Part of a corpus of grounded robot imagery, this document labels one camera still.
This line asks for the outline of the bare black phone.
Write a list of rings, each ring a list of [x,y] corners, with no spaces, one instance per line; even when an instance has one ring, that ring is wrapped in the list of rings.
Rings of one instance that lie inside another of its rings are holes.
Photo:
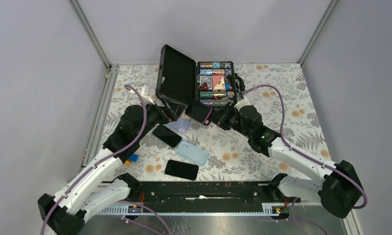
[[[195,181],[197,179],[198,171],[198,165],[188,164],[175,160],[168,160],[164,173],[166,175]]]
[[[193,100],[186,108],[185,114],[203,125],[209,125],[209,117],[212,112],[212,107],[207,106],[197,100]]]

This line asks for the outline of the bare dark blue phone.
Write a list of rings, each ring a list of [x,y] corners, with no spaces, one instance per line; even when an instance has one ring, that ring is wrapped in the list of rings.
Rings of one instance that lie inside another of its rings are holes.
[[[158,125],[153,130],[152,134],[172,148],[175,148],[182,141],[181,136],[162,124]]]

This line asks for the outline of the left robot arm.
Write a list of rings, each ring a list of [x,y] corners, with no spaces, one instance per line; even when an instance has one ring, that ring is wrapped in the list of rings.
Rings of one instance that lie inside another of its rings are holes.
[[[117,201],[135,201],[140,195],[138,181],[129,174],[118,176],[109,186],[95,192],[101,182],[123,165],[140,148],[140,140],[159,124],[176,120],[184,105],[131,105],[121,116],[114,132],[94,159],[70,183],[54,195],[38,200],[43,224],[40,233],[76,235],[103,209]]]

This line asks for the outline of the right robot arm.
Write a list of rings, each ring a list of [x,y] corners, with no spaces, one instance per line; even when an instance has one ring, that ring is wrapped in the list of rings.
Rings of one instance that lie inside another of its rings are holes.
[[[263,124],[261,114],[253,105],[240,109],[226,105],[214,111],[208,120],[224,130],[232,129],[245,136],[255,152],[285,162],[307,176],[307,179],[297,179],[287,174],[277,175],[269,188],[274,201],[297,197],[320,203],[338,218],[346,218],[352,209],[357,209],[360,199],[363,199],[360,208],[367,205],[367,195],[352,164],[345,160],[323,161],[296,149],[281,133]]]

